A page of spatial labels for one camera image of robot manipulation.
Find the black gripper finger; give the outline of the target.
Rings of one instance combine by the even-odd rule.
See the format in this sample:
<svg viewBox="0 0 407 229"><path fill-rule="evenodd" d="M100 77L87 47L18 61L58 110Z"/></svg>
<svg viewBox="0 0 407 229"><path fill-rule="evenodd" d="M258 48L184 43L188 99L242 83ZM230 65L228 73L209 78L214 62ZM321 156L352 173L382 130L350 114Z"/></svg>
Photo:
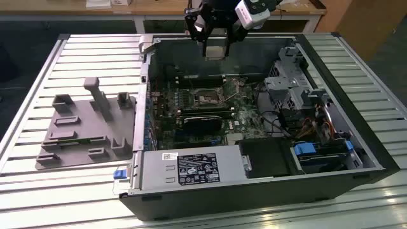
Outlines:
<svg viewBox="0 0 407 229"><path fill-rule="evenodd" d="M225 16L224 24L226 29L224 57L228 57L230 44L242 41L246 36L246 29L242 27L237 17Z"/></svg>
<svg viewBox="0 0 407 229"><path fill-rule="evenodd" d="M208 4L200 3L197 8L189 3L184 9L184 20L190 39L201 44L201 54L205 57L206 39L210 34L210 29L205 25L204 13L208 13Z"/></svg>

